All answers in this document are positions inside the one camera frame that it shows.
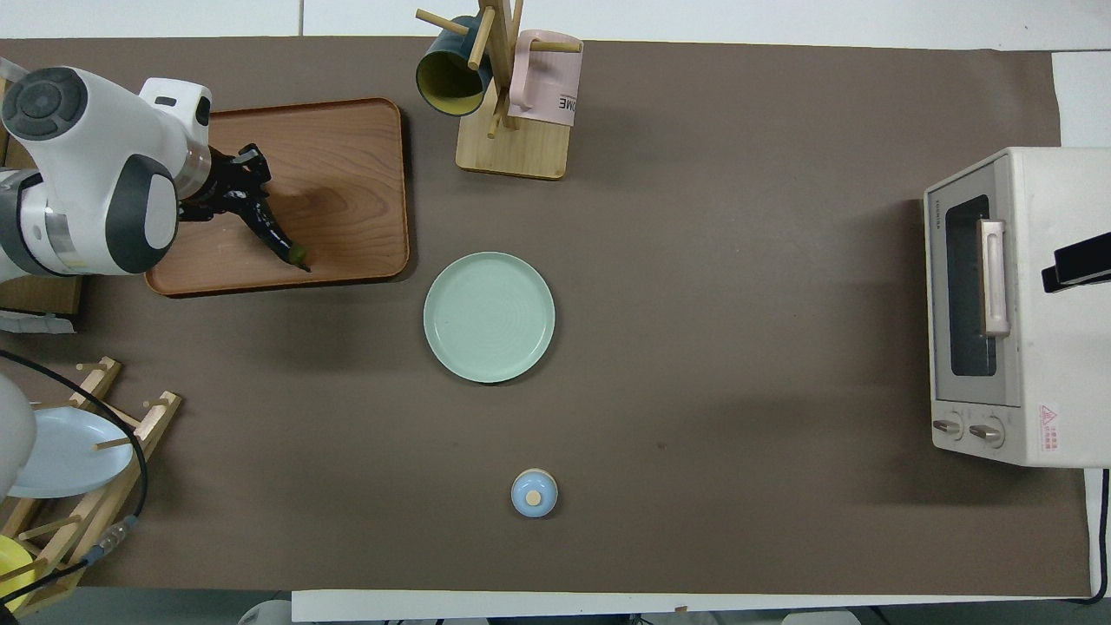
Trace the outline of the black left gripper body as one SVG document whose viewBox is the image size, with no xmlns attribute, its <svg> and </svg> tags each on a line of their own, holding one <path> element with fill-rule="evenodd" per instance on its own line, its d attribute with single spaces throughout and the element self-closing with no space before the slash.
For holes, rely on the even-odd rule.
<svg viewBox="0 0 1111 625">
<path fill-rule="evenodd" d="M 233 157 L 222 154 L 214 147 L 209 148 L 211 163 L 207 171 L 206 182 L 198 193 L 178 203 L 179 222 L 210 221 L 217 214 L 229 214 L 227 211 L 227 190 L 243 189 L 236 185 Z"/>
</svg>

